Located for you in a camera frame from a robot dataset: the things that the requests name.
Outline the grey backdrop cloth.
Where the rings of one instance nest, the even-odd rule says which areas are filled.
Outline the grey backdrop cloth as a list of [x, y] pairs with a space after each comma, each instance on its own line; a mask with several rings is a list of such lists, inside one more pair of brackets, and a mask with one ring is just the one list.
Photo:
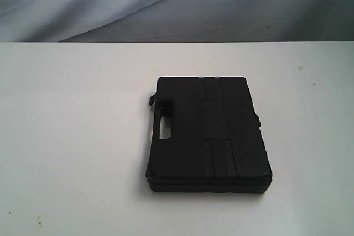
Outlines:
[[1, 0], [2, 41], [351, 41], [353, 0]]

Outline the black plastic carrying case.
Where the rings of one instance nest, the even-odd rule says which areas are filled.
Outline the black plastic carrying case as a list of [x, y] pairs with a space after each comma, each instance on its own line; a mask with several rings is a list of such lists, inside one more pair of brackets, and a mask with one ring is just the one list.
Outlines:
[[160, 77], [145, 176], [154, 192], [264, 193], [272, 169], [244, 77]]

